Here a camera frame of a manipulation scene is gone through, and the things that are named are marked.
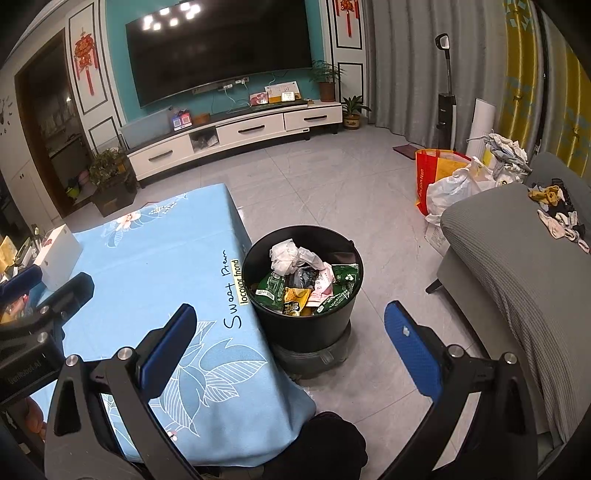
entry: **doormat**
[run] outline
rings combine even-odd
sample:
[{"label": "doormat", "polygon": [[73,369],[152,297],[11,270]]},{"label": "doormat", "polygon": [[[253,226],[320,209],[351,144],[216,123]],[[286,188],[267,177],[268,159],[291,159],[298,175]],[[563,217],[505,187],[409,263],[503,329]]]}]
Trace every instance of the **doormat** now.
[{"label": "doormat", "polygon": [[418,148],[413,147],[411,144],[406,144],[400,145],[399,147],[392,147],[392,150],[404,155],[405,157],[410,158],[411,160],[414,160],[414,154],[416,153]]}]

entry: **drawer handle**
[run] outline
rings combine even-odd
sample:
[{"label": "drawer handle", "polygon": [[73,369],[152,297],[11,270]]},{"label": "drawer handle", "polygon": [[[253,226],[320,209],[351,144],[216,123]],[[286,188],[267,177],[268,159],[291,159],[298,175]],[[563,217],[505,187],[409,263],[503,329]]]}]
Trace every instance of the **drawer handle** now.
[{"label": "drawer handle", "polygon": [[245,128],[244,130],[239,130],[238,133],[239,134],[247,134],[248,132],[254,132],[255,130],[262,130],[263,128],[265,128],[265,125],[259,125],[258,127]]},{"label": "drawer handle", "polygon": [[173,151],[168,150],[167,152],[161,153],[160,155],[156,155],[155,157],[149,158],[148,161],[159,160],[161,158],[168,157],[169,155],[172,155],[172,154],[173,154]]},{"label": "drawer handle", "polygon": [[311,122],[312,120],[324,120],[328,118],[328,115],[320,115],[320,116],[309,116],[308,118],[304,118],[306,122]]}]

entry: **small box on tv stand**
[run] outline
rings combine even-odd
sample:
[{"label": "small box on tv stand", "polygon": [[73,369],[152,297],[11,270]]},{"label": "small box on tv stand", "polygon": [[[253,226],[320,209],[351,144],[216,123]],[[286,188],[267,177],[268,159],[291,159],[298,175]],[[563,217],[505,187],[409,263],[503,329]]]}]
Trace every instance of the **small box on tv stand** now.
[{"label": "small box on tv stand", "polygon": [[193,125],[191,121],[191,113],[188,110],[181,110],[173,117],[173,130],[175,132]]}]

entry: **gray sofa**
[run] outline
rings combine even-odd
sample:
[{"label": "gray sofa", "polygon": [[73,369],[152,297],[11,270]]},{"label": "gray sofa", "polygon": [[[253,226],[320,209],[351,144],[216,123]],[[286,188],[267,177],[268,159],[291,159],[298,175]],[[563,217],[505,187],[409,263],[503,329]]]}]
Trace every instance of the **gray sofa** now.
[{"label": "gray sofa", "polygon": [[[590,187],[551,154],[531,166],[527,186],[564,181],[590,241]],[[538,208],[521,184],[449,207],[441,228],[450,248],[427,292],[449,292],[491,358],[508,351],[519,358],[542,471],[570,443],[591,403],[591,255],[554,239]]]}]

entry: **white drawer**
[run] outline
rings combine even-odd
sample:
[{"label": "white drawer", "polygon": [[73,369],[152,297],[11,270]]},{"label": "white drawer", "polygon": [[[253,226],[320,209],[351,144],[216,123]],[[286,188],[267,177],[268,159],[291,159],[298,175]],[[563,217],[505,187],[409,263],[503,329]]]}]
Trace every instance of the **white drawer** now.
[{"label": "white drawer", "polygon": [[340,106],[308,108],[297,112],[286,112],[285,130],[315,127],[317,125],[339,124],[343,121],[343,110]]},{"label": "white drawer", "polygon": [[250,143],[256,141],[258,137],[284,131],[283,113],[278,113],[218,127],[217,137],[220,144],[230,145],[241,142]]},{"label": "white drawer", "polygon": [[144,177],[152,170],[165,170],[167,164],[193,155],[193,146],[188,135],[173,138],[164,143],[131,154],[129,160],[137,177]]}]

